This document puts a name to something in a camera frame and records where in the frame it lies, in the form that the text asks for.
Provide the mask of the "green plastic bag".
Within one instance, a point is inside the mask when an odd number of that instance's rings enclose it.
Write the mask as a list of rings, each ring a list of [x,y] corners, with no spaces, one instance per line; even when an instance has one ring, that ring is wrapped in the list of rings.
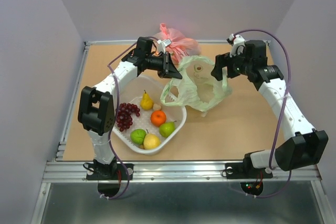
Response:
[[[214,67],[215,62],[205,56],[182,58],[177,68],[182,79],[172,78],[165,85],[161,103],[165,106],[190,106],[206,114],[232,93],[226,69],[219,71],[221,80],[218,81],[211,75]]]

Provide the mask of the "orange fake tangerine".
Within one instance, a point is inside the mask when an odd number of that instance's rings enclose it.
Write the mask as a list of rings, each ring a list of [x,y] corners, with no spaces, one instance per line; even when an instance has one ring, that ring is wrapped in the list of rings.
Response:
[[[154,126],[160,127],[166,122],[166,114],[162,110],[153,111],[150,121]]]

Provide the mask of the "green fake pear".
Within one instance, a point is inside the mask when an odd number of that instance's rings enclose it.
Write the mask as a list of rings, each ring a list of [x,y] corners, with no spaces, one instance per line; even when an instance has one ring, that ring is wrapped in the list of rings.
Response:
[[[159,127],[159,133],[162,137],[169,137],[175,131],[175,122],[166,122]]]

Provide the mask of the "red fake grapes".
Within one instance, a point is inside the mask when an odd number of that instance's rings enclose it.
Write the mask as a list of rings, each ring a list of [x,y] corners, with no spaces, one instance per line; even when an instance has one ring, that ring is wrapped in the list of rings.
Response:
[[[127,131],[133,125],[132,115],[140,116],[140,108],[133,103],[121,103],[117,114],[117,127],[120,132]]]

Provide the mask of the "yellow fake round pear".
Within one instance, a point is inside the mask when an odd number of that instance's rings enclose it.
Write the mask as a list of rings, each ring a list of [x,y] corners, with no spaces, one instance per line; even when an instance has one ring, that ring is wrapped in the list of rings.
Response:
[[[146,135],[143,140],[144,149],[151,150],[157,148],[161,144],[159,137],[155,134],[149,133],[148,130],[146,130],[145,132]]]

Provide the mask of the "green fake apple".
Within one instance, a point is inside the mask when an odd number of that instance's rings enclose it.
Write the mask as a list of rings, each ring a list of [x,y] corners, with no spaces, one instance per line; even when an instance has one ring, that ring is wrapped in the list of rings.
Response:
[[[136,129],[131,132],[130,138],[134,144],[141,145],[143,144],[146,135],[147,135],[147,131],[143,129]]]

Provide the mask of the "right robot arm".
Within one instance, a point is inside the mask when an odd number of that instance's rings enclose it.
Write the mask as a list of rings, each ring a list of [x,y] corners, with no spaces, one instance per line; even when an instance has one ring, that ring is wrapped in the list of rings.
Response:
[[[247,154],[247,161],[241,165],[243,174],[253,177],[261,168],[290,171],[319,163],[328,135],[306,119],[289,93],[289,81],[284,80],[276,65],[268,64],[265,42],[246,41],[240,35],[230,35],[227,41],[232,49],[216,56],[211,75],[218,81],[224,77],[246,76],[268,102],[278,119],[276,132],[282,130],[285,138],[280,146],[273,144],[270,150]]]

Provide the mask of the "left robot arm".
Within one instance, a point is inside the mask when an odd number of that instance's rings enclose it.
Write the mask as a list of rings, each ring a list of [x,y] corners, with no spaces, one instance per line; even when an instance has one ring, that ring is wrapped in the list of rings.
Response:
[[[93,149],[92,163],[85,163],[87,180],[111,180],[122,164],[111,145],[111,132],[116,122],[120,92],[145,70],[154,70],[160,78],[181,79],[167,48],[170,39],[139,37],[117,58],[120,63],[94,87],[85,86],[80,94],[78,122],[88,132]]]

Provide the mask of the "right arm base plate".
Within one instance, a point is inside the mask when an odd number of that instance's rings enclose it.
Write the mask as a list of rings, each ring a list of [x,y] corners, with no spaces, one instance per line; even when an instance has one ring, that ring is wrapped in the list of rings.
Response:
[[[228,179],[261,179],[273,178],[272,173],[267,173],[264,168],[254,168],[252,164],[227,163],[225,173]]]

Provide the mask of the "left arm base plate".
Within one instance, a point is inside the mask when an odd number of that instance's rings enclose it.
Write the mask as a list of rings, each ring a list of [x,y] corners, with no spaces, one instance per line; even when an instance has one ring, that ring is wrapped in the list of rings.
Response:
[[[100,164],[100,163],[87,163],[83,164],[86,170],[86,180],[132,180],[131,174],[134,165],[125,165],[130,172],[128,176],[125,169],[120,163]]]

